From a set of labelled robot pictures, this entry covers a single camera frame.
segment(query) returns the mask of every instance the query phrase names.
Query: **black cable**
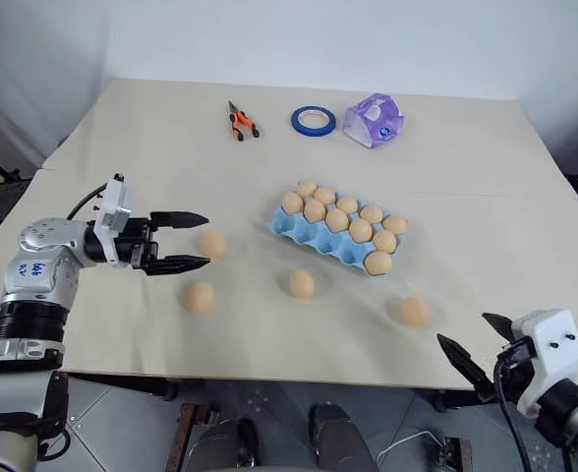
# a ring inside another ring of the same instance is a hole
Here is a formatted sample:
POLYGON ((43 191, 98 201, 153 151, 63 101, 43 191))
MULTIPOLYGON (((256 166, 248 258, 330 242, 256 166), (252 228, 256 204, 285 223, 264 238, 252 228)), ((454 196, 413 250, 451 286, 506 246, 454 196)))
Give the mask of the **black cable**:
POLYGON ((518 453, 521 456, 521 462, 523 462, 523 469, 525 472, 532 472, 532 465, 529 463, 529 456, 527 455, 527 449, 523 443, 523 438, 521 438, 521 434, 518 431, 516 424, 514 423, 514 419, 507 409, 507 401, 505 400, 503 383, 501 382, 501 374, 504 368, 505 364, 503 360, 499 359, 496 361, 496 364, 494 365, 494 391, 496 392, 496 399, 498 400, 498 404, 503 411, 503 415, 505 416, 505 420, 509 425, 509 429, 512 432, 512 436, 516 442, 516 447, 518 447, 518 453))
POLYGON ((562 461, 564 462, 564 472, 573 472, 573 464, 571 462, 571 451, 566 445, 562 447, 562 461))
POLYGON ((75 215, 77 214, 77 212, 82 209, 82 207, 90 201, 90 199, 93 199, 94 197, 96 197, 99 193, 103 192, 105 190, 107 184, 103 184, 99 187, 97 187, 96 189, 94 189, 92 192, 90 192, 88 195, 86 195, 85 197, 83 197, 80 202, 78 204, 76 204, 73 209, 71 210, 71 212, 69 213, 69 215, 66 217, 66 219, 73 219, 75 217, 75 215))
POLYGON ((71 446, 71 435, 69 434, 66 429, 62 430, 62 436, 64 436, 64 446, 51 455, 46 455, 46 450, 48 449, 48 444, 41 444, 41 446, 45 446, 42 450, 39 450, 37 453, 37 460, 38 462, 48 462, 49 460, 55 460, 58 457, 64 455, 64 453, 69 450, 71 446))

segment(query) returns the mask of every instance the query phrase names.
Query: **cable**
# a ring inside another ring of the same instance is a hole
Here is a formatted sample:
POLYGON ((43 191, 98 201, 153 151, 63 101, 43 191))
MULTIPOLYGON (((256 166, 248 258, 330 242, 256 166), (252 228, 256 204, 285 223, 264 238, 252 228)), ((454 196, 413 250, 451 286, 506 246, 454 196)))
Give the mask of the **cable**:
POLYGON ((64 453, 69 450, 69 447, 71 446, 71 435, 66 429, 64 429, 62 430, 62 436, 64 436, 64 446, 54 454, 46 455, 46 451, 49 449, 49 444, 43 443, 40 445, 37 452, 38 462, 48 462, 49 460, 55 460, 58 457, 64 455, 64 453))
POLYGON ((509 425, 509 429, 512 431, 512 436, 516 442, 516 447, 518 447, 518 453, 521 456, 521 462, 523 462, 523 469, 525 472, 532 472, 532 465, 529 463, 529 456, 527 455, 527 449, 523 443, 523 438, 521 438, 521 434, 518 431, 516 424, 514 423, 512 415, 510 415, 509 410, 507 409, 507 401, 505 400, 503 383, 501 382, 501 373, 504 368, 505 364, 502 359, 496 361, 496 364, 494 365, 494 391, 496 392, 498 404, 503 411, 503 415, 505 416, 505 420, 509 425))
POLYGON ((567 445, 562 447, 562 461, 564 462, 564 472, 573 472, 573 464, 571 463, 571 451, 567 445))
POLYGON ((416 433, 415 435, 409 436, 407 438, 404 438, 402 440, 399 440, 397 442, 393 442, 392 444, 390 444, 388 447, 386 447, 384 450, 382 450, 381 452, 378 453, 378 455, 376 456, 376 464, 378 464, 380 462, 380 459, 387 454, 388 452, 390 452, 392 449, 394 449, 395 447, 397 447, 399 444, 403 444, 404 442, 408 441, 408 440, 412 440, 413 438, 417 438, 418 436, 422 436, 422 435, 429 435, 431 437, 432 440, 435 441, 435 443, 439 446, 442 447, 442 443, 440 441, 437 440, 437 438, 434 436, 434 434, 431 431, 420 431, 419 433, 416 433))
POLYGON ((94 189, 92 192, 90 192, 88 195, 86 195, 85 197, 83 197, 80 202, 78 204, 76 204, 73 209, 71 210, 71 212, 69 213, 69 215, 66 217, 66 219, 73 219, 75 217, 75 215, 77 214, 77 212, 82 209, 82 207, 90 201, 90 199, 93 199, 94 197, 96 197, 99 193, 103 192, 105 190, 107 184, 103 184, 99 187, 97 187, 96 189, 94 189))

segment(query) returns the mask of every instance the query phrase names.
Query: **white cable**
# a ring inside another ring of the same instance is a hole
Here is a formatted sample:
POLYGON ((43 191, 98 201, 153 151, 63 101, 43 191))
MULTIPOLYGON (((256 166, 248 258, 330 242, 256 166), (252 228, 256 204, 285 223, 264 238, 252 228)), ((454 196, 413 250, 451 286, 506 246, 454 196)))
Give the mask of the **white cable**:
POLYGON ((413 438, 417 438, 418 436, 422 436, 422 435, 429 435, 431 436, 431 439, 435 441, 435 443, 439 446, 442 447, 442 443, 440 441, 437 440, 437 438, 434 436, 434 434, 431 431, 420 431, 419 433, 416 433, 415 435, 409 436, 407 438, 404 438, 402 440, 399 440, 397 442, 393 442, 392 444, 390 444, 388 447, 386 447, 384 450, 382 450, 381 452, 378 453, 378 455, 376 456, 376 464, 378 466, 380 466, 380 459, 387 454, 388 452, 390 452, 392 449, 394 449, 395 447, 397 447, 399 444, 403 444, 404 442, 408 441, 408 440, 412 440, 413 438))

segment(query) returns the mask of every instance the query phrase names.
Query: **white wall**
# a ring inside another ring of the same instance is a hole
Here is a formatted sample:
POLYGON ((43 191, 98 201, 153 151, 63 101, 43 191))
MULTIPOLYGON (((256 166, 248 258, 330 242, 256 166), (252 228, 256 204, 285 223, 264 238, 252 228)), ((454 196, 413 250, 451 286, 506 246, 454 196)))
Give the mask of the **white wall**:
POLYGON ((578 163, 578 0, 0 0, 0 113, 42 155, 112 76, 516 97, 578 163))

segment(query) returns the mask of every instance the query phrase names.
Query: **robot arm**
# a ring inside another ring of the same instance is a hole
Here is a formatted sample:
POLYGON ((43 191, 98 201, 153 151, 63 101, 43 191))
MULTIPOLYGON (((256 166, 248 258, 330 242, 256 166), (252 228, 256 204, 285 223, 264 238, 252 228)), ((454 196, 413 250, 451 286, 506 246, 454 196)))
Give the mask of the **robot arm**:
POLYGON ((33 470, 36 460, 50 459, 42 441, 64 432, 68 376, 58 369, 82 268, 108 262, 160 275, 210 262, 187 255, 160 259, 152 241, 160 227, 188 228, 207 223, 206 218, 183 211, 131 218, 132 199, 115 175, 96 221, 45 218, 20 234, 0 307, 0 470, 33 470))
MULTIPOLYGON (((494 383, 462 346, 438 334, 446 357, 473 384, 483 403, 512 401, 521 414, 537 419, 536 428, 546 440, 570 449, 578 463, 578 385, 573 381, 578 373, 578 332, 571 312, 538 310, 514 322, 489 313, 483 317, 509 341, 498 355, 494 383)), ((506 418, 511 422, 509 413, 506 418)), ((525 464, 527 452, 521 450, 523 454, 525 464)))

